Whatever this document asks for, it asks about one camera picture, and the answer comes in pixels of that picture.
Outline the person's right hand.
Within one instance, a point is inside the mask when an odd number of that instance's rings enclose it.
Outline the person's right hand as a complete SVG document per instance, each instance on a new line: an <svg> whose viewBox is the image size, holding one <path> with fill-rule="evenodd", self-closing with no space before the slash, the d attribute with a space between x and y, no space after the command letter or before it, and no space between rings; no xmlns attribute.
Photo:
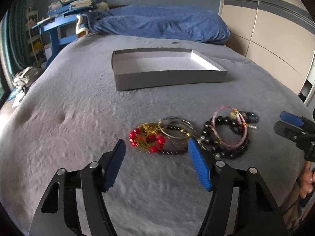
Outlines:
<svg viewBox="0 0 315 236"><path fill-rule="evenodd" d="M299 194L302 199L305 199L306 196L312 192L312 184L314 182L314 171L311 170L311 163L309 161L305 162L304 170L300 179L301 188Z"/></svg>

